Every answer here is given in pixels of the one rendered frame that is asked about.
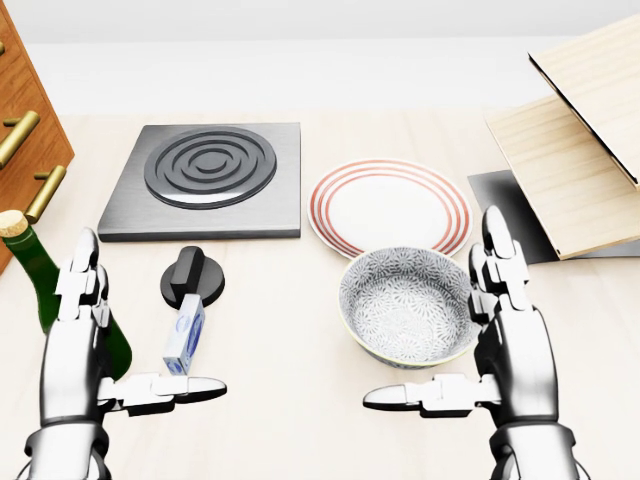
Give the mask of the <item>wooden cabinet drawer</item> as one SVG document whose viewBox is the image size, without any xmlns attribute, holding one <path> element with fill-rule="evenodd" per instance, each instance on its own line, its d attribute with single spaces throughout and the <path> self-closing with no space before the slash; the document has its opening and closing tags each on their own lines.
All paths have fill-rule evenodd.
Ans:
<svg viewBox="0 0 640 480">
<path fill-rule="evenodd" d="M 49 154 L 54 159 L 62 158 L 67 141 L 24 52 L 5 38 L 0 40 L 0 141 L 10 132 L 3 120 L 21 117 L 29 110 L 35 111 L 40 121 L 6 167 L 12 167 L 15 156 L 18 160 L 28 155 L 41 159 Z"/>
<path fill-rule="evenodd" d="M 25 233 L 27 227 L 31 226 L 31 224 L 28 223 L 26 217 L 24 216 L 24 211 L 26 210 L 26 208 L 24 210 L 9 209 L 0 212 L 0 240 L 4 240 L 5 238 L 15 238 Z"/>
</svg>

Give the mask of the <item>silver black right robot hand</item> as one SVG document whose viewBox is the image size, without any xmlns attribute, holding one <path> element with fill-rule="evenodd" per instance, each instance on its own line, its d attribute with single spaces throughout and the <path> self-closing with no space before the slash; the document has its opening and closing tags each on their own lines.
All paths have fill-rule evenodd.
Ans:
<svg viewBox="0 0 640 480">
<path fill-rule="evenodd" d="M 479 380 L 438 374 L 423 383 L 377 388 L 366 408 L 415 410 L 424 418 L 465 417 L 474 408 L 491 412 L 496 426 L 559 417 L 558 382 L 546 324 L 526 293 L 528 267 L 500 209 L 483 214 L 482 242 L 469 253 L 471 319 L 481 327 L 474 359 Z"/>
</svg>

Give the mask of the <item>green wine bottle with cork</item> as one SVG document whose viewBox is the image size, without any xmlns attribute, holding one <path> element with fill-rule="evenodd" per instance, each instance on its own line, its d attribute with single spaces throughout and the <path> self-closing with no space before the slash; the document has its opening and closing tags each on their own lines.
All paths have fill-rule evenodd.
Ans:
<svg viewBox="0 0 640 480">
<path fill-rule="evenodd" d="M 42 331 L 48 334 L 61 304 L 61 298 L 55 294 L 60 269 L 31 226 L 27 227 L 25 233 L 2 241 L 22 265 L 34 286 L 40 326 Z M 113 378 L 119 380 L 131 366 L 132 349 L 112 314 L 109 314 L 106 347 L 113 360 Z"/>
</svg>

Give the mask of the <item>white blue cream cheese box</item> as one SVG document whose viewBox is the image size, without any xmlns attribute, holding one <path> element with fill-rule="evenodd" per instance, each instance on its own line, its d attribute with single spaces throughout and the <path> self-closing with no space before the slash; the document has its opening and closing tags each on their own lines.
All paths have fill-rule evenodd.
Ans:
<svg viewBox="0 0 640 480">
<path fill-rule="evenodd" d="M 186 294 L 163 351 L 163 360 L 172 375 L 188 374 L 204 322 L 201 296 Z"/>
</svg>

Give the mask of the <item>brown wooden cabinet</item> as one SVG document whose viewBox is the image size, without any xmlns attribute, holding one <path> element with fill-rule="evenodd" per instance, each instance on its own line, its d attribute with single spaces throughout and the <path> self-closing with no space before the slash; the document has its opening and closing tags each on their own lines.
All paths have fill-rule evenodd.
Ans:
<svg viewBox="0 0 640 480">
<path fill-rule="evenodd" d="M 39 172 L 67 166 L 74 152 L 24 44 L 0 0 L 0 212 L 25 210 Z"/>
</svg>

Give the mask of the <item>round black stove knob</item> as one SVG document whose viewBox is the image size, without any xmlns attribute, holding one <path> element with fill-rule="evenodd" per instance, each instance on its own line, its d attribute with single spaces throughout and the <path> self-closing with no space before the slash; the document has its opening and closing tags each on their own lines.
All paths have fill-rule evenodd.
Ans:
<svg viewBox="0 0 640 480">
<path fill-rule="evenodd" d="M 164 271 L 160 281 L 162 297 L 174 309 L 181 307 L 186 294 L 199 295 L 207 307 L 220 297 L 224 287 L 221 266 L 197 246 L 182 248 L 177 261 Z"/>
</svg>

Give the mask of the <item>pale wooden slanted rack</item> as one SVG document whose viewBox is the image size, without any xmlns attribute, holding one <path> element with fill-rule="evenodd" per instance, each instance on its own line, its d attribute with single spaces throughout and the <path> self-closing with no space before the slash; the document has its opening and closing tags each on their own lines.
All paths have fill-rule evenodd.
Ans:
<svg viewBox="0 0 640 480">
<path fill-rule="evenodd" d="M 552 95 L 487 125 L 557 257 L 640 240 L 640 13 L 529 60 Z"/>
</svg>

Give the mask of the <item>flat dark stove plate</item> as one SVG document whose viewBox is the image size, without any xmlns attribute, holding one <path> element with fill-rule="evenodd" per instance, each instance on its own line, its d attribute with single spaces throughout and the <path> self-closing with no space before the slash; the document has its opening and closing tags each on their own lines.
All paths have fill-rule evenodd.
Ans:
<svg viewBox="0 0 640 480">
<path fill-rule="evenodd" d="M 297 123 L 146 125 L 98 223 L 104 242 L 297 238 Z"/>
</svg>

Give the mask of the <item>white plate with red rings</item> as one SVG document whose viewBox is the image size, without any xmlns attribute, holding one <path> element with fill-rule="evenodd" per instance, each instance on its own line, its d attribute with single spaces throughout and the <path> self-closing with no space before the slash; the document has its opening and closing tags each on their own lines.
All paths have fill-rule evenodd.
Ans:
<svg viewBox="0 0 640 480">
<path fill-rule="evenodd" d="M 347 258 L 409 246 L 453 255 L 468 241 L 473 212 L 446 176 L 399 159 L 361 159 L 326 173 L 312 188 L 314 232 Z"/>
</svg>

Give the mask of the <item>grey patterned bowl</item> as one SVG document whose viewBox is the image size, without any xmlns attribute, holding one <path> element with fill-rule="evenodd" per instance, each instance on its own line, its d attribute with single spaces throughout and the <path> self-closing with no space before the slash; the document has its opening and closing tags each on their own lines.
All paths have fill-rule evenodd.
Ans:
<svg viewBox="0 0 640 480">
<path fill-rule="evenodd" d="M 450 257 L 390 247 L 349 263 L 338 305 L 345 328 L 369 355 L 395 368 L 422 369 L 458 358 L 477 340 L 470 293 L 469 275 Z"/>
</svg>

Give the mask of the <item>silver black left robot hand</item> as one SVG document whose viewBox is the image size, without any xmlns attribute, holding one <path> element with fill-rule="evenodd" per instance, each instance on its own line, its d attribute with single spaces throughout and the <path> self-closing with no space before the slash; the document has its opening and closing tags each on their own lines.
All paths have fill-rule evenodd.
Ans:
<svg viewBox="0 0 640 480">
<path fill-rule="evenodd" d="M 56 285 L 61 303 L 47 334 L 40 377 L 43 426 L 100 423 L 106 413 L 122 410 L 131 416 L 167 413 L 177 404 L 227 393 L 224 382 L 207 377 L 142 373 L 118 381 L 116 376 L 129 369 L 131 360 L 107 346 L 117 331 L 108 292 L 97 236 L 85 227 L 73 255 L 60 268 Z"/>
</svg>

